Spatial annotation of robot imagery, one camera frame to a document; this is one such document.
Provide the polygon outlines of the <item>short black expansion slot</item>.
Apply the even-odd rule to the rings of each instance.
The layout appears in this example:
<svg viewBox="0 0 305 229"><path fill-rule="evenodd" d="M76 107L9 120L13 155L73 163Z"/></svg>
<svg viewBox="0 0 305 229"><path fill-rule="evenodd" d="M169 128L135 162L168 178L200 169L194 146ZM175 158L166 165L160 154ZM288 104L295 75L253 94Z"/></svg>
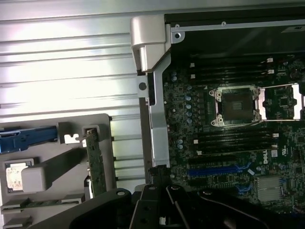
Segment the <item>short black expansion slot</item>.
<svg viewBox="0 0 305 229"><path fill-rule="evenodd" d="M208 185L208 179L206 178L195 178L188 180L188 185L191 187L204 187Z"/></svg>

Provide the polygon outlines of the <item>blue expansion slot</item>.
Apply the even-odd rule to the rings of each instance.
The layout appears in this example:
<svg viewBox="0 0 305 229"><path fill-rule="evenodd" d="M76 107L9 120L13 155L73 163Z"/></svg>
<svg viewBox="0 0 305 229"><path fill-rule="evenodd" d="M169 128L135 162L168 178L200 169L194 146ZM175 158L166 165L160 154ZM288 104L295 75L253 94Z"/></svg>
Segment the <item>blue expansion slot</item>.
<svg viewBox="0 0 305 229"><path fill-rule="evenodd" d="M240 173L242 170L237 167L212 167L212 168L202 168L202 169L189 169L188 175L191 177L198 176L209 176L209 175L220 175L220 174L231 174Z"/></svg>

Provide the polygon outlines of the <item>long black expansion slot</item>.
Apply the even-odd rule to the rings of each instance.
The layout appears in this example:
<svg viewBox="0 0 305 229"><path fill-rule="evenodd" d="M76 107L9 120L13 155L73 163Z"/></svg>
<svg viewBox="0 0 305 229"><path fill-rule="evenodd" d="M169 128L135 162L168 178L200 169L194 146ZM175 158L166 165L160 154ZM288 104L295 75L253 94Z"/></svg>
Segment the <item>long black expansion slot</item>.
<svg viewBox="0 0 305 229"><path fill-rule="evenodd" d="M222 155L222 156L198 156L189 158L189 165L199 165L199 164L208 164L208 163L218 163L218 162L231 162L235 161L236 156L234 155Z"/></svg>

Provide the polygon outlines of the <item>RAM slot white latches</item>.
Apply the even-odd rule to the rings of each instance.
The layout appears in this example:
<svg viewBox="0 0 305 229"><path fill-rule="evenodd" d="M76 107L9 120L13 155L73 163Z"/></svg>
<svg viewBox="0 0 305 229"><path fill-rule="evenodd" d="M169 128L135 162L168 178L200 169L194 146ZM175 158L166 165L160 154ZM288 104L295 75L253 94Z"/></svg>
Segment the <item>RAM slot white latches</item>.
<svg viewBox="0 0 305 229"><path fill-rule="evenodd" d="M194 144L219 141L242 142L251 140L271 140L279 137L278 133L265 134L226 134L226 135L206 135L193 140Z"/></svg>
<svg viewBox="0 0 305 229"><path fill-rule="evenodd" d="M224 72L211 72L211 73L194 73L190 75L190 79L209 79L209 80L215 80L215 79L229 79L229 78L241 78L241 77L258 77L258 76L265 76L269 74L274 74L274 69L264 70L264 71L238 71L238 72L232 72L232 71L224 71Z"/></svg>
<svg viewBox="0 0 305 229"><path fill-rule="evenodd" d="M262 145L246 145L246 146L238 146L238 145L213 145L213 146L196 146L195 152L199 155L204 154L221 154L221 153L233 153L233 152L246 152L246 151L257 151L257 150L265 150L265 149L277 149L278 144L262 144Z"/></svg>
<svg viewBox="0 0 305 229"><path fill-rule="evenodd" d="M189 65L189 68L195 67L212 67L212 66L231 66L231 65L245 65L245 64L266 64L273 63L274 58L237 58L237 59L199 59L192 61Z"/></svg>

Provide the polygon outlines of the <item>green Dell motherboard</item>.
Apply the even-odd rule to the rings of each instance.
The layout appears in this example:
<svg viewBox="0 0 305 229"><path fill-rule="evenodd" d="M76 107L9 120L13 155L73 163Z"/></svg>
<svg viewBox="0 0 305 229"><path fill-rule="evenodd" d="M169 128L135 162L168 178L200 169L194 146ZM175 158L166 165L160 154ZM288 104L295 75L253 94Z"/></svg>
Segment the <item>green Dell motherboard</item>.
<svg viewBox="0 0 305 229"><path fill-rule="evenodd" d="M229 79L190 79L189 65L197 59L170 65L163 73L163 101L167 123L171 177L175 183L191 190L204 188L219 189L227 194L261 205L278 213L305 214L305 111L300 121L269 122L261 120L255 125L235 127L215 127L207 111L210 99L208 92L218 87L254 85L258 88L300 84L300 92L305 93L305 53L275 55L274 74L258 77ZM278 144L277 149L199 155L193 143L194 135L205 132L272 128L279 137L271 140ZM234 155L235 161L189 165L188 159L198 156ZM240 173L191 177L189 169L212 167L237 167ZM279 176L281 199L261 202L257 195L257 178ZM188 180L208 179L204 187L191 187Z"/></svg>

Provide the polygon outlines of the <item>black open PC case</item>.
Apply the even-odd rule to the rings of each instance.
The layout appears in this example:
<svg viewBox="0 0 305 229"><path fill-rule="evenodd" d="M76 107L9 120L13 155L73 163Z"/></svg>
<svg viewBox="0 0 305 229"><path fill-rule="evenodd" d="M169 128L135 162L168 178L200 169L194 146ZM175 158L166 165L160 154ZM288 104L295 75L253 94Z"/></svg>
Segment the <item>black open PC case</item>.
<svg viewBox="0 0 305 229"><path fill-rule="evenodd" d="M148 103L143 127L149 129L152 165L171 170L163 73L196 53L305 53L305 6L138 16L131 32L136 68L147 80L140 87Z"/></svg>

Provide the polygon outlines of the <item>silver chipset heatsink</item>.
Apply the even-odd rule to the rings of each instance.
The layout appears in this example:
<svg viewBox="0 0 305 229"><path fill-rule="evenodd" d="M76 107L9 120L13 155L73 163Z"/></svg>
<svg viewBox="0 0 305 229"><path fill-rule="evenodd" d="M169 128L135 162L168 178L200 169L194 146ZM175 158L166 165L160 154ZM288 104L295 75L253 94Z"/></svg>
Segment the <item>silver chipset heatsink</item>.
<svg viewBox="0 0 305 229"><path fill-rule="evenodd" d="M262 176L257 178L257 195L261 202L281 199L281 183L279 176Z"/></svg>

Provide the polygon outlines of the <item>green RAM stick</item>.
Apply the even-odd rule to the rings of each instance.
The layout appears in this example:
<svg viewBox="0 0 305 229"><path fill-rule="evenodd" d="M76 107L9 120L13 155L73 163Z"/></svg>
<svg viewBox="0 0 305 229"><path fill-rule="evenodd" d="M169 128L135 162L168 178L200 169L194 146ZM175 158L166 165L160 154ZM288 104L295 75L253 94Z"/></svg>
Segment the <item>green RAM stick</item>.
<svg viewBox="0 0 305 229"><path fill-rule="evenodd" d="M29 201L22 208L40 208L61 205L60 200Z"/></svg>

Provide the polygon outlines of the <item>CPU socket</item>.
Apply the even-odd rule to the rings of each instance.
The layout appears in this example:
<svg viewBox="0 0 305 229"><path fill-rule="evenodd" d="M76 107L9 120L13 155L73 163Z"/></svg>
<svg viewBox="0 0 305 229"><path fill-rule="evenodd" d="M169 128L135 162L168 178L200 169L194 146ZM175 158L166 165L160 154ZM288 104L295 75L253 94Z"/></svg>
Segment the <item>CPU socket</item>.
<svg viewBox="0 0 305 229"><path fill-rule="evenodd" d="M255 125L262 120L260 89L254 85L218 87L208 92L207 111L215 127Z"/></svg>

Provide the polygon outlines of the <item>grey plastic parts rack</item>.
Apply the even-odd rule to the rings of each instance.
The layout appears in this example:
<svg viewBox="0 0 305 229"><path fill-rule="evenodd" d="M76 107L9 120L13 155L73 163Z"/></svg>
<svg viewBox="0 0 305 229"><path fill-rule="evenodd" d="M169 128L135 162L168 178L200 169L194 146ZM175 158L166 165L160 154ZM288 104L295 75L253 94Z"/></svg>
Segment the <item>grey plastic parts rack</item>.
<svg viewBox="0 0 305 229"><path fill-rule="evenodd" d="M25 151L0 154L0 229L29 229L29 227L91 200L89 163L85 157L69 168L63 161L65 152L73 148L85 149L81 138L88 128L96 128L104 164L107 191L116 188L110 118L106 114L83 115L35 121L0 124L0 131L57 127L57 139L30 146ZM21 172L23 191L7 187L8 164L25 162ZM61 205L22 208L29 201L60 200Z"/></svg>

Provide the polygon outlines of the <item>metal socket cover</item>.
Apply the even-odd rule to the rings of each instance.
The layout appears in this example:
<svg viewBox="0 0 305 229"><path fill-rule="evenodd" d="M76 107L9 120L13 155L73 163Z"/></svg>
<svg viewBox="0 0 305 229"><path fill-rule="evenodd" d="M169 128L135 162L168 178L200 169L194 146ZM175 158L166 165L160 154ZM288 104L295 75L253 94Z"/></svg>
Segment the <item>metal socket cover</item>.
<svg viewBox="0 0 305 229"><path fill-rule="evenodd" d="M305 111L305 93L300 84L289 83L259 89L258 109L269 122L300 121Z"/></svg>

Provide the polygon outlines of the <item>silver CPU chip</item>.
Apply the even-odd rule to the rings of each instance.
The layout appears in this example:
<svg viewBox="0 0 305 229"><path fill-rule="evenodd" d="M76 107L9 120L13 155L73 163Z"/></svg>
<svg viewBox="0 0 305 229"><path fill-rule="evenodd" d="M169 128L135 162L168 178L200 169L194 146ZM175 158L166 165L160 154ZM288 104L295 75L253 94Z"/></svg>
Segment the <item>silver CPU chip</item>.
<svg viewBox="0 0 305 229"><path fill-rule="evenodd" d="M7 187L10 191L23 191L21 172L27 168L25 162L8 164L6 167Z"/></svg>

